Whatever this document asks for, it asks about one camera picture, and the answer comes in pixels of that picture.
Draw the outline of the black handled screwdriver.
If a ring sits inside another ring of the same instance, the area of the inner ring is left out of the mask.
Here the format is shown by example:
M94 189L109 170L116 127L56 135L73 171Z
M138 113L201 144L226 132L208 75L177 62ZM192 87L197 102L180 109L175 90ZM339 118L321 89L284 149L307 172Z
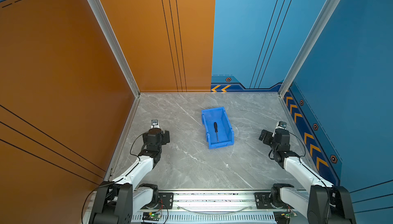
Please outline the black handled screwdriver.
M218 135L218 124L217 124L217 122L214 122L213 126L214 126L215 133L216 133L217 143L219 143L220 141L219 141L219 135Z

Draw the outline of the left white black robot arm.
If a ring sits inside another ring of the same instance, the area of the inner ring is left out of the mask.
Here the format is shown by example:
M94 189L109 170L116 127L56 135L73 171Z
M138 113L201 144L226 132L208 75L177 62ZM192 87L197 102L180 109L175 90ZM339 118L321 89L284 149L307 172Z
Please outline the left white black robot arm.
M163 145L170 141L170 132L160 129L157 121L154 121L149 131L138 135L130 148L130 155L135 156L136 160L125 172L111 181L103 181L87 195L81 209L81 223L84 223L88 199L94 192L96 196L90 224L129 224L132 215L141 208L158 205L158 186L140 182L156 167L161 159Z

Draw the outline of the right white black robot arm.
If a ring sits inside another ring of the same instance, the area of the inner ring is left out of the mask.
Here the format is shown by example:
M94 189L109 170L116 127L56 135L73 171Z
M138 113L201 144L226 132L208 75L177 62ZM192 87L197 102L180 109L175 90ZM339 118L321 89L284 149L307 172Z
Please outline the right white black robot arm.
M291 184L274 184L270 204L275 208L294 208L310 224L354 224L355 213L349 191L335 186L306 165L300 155L290 149L290 132L276 127L274 132L262 130L260 141L268 145L270 159L290 173L307 191L305 197Z

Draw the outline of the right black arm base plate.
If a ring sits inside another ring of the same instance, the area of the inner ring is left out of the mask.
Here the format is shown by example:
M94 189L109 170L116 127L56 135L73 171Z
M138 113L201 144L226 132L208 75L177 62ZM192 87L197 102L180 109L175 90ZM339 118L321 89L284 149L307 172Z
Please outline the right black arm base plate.
M256 192L254 193L254 200L256 204L256 208L259 210L262 209L270 209L274 211L286 211L286 210L294 210L292 206L283 203L275 204L271 199L270 192Z

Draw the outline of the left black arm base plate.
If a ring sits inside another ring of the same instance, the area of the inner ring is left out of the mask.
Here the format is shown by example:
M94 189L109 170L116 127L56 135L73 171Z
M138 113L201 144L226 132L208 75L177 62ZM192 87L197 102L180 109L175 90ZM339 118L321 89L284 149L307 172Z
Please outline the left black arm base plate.
M158 202L155 204L148 204L142 209L160 209L162 204L166 206L167 209L171 210L174 203L174 193L173 192L159 192Z

